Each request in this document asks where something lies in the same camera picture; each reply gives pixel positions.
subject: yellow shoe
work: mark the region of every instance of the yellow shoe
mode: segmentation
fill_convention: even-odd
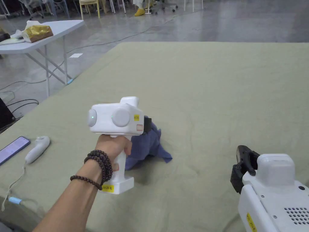
[[[150,2],[150,4],[149,4],[149,8],[151,8],[152,7],[152,1]],[[145,10],[148,10],[148,3],[146,4],[146,6],[145,6]]]
[[[141,16],[141,15],[144,15],[144,14],[145,14],[145,10],[139,8],[139,9],[137,10],[137,12],[134,14],[134,16]]]

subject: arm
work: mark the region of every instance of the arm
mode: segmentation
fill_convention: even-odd
[[[107,153],[113,169],[116,170],[114,159],[123,149],[127,155],[130,155],[131,147],[131,142],[125,137],[111,138],[107,135],[100,135],[96,145],[96,149]],[[76,175],[87,177],[97,183],[102,181],[102,170],[94,160],[88,160]],[[85,231],[87,218],[97,192],[98,189],[86,181],[72,180],[33,232]]]

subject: yellow chair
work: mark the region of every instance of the yellow chair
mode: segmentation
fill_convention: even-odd
[[[101,0],[101,1],[102,1],[102,4],[103,4],[104,13],[106,13],[106,9],[105,9],[106,0]],[[85,5],[86,11],[88,11],[89,15],[91,15],[88,5],[92,5],[92,4],[97,4],[98,17],[100,18],[99,0],[79,0],[80,12],[82,14],[82,19],[84,19],[82,6]]]

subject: white game controller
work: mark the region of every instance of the white game controller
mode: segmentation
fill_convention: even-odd
[[[36,146],[29,151],[25,157],[26,164],[31,164],[48,148],[50,139],[48,136],[41,136],[36,138]]]
[[[93,105],[88,113],[90,131],[111,137],[123,135],[129,140],[141,135],[144,132],[144,113],[137,108],[138,102],[138,97],[123,97],[120,103]],[[125,160],[126,154],[122,151],[115,159],[119,170],[104,183],[104,192],[120,194],[134,187],[134,178],[125,176]]]

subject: yellow label sticker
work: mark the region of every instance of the yellow label sticker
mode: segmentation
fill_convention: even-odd
[[[134,115],[134,121],[139,121],[139,114]]]
[[[250,228],[252,229],[252,232],[257,232],[257,229],[249,213],[247,213],[247,221],[249,223]]]
[[[113,185],[107,185],[107,184],[104,184],[102,185],[102,191],[103,192],[114,192],[114,186]]]

